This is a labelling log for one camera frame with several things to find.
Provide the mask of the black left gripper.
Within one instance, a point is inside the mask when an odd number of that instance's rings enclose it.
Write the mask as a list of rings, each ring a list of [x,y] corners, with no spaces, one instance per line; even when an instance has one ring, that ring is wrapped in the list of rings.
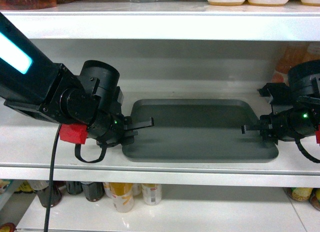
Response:
[[[130,145],[138,135],[138,129],[154,126],[154,118],[131,123],[130,117],[122,114],[123,93],[119,86],[114,92],[98,88],[101,99],[94,122],[88,127],[88,137],[95,139],[98,146],[114,147],[118,144]]]

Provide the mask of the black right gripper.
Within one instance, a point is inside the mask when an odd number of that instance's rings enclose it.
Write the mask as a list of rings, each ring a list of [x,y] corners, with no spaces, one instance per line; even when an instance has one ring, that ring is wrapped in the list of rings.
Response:
[[[278,114],[260,116],[260,125],[243,125],[242,134],[259,131],[263,140],[278,143],[294,141],[315,135],[319,129],[320,117],[309,109],[290,109]]]

